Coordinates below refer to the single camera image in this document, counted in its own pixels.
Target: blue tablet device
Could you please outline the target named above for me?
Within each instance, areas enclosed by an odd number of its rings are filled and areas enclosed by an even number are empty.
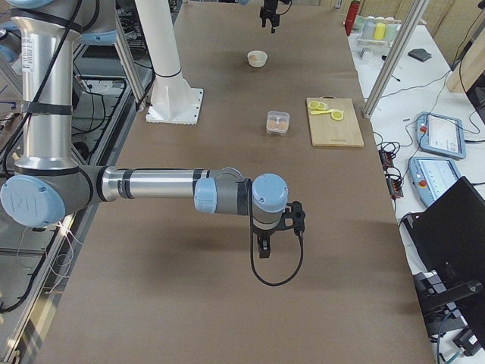
[[[450,116],[421,112],[417,119],[417,138],[422,150],[445,157],[466,157],[462,121]]]
[[[420,200],[429,207],[461,177],[451,158],[413,157],[409,174]]]

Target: cutting board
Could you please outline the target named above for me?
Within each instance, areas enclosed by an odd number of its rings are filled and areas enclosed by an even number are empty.
[[[330,114],[310,115],[311,110],[307,107],[311,144],[314,146],[364,146],[352,99],[309,97],[306,99],[306,103],[314,100],[325,102],[328,108],[343,110],[344,114],[343,120],[335,121]]]

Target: white bowl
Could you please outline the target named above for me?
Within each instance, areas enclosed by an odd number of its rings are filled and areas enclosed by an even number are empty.
[[[267,59],[268,55],[263,51],[251,51],[248,53],[248,62],[253,67],[263,67]]]

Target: computer monitor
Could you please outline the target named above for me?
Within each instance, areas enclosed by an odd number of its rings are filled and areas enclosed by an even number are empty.
[[[446,289],[468,281],[485,285],[485,200],[461,177],[414,221],[416,248],[428,271]],[[468,326],[485,347],[485,293],[455,301]]]

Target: white sticker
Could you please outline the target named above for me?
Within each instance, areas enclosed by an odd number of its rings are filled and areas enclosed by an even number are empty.
[[[33,56],[33,39],[22,38],[22,72],[34,72]]]

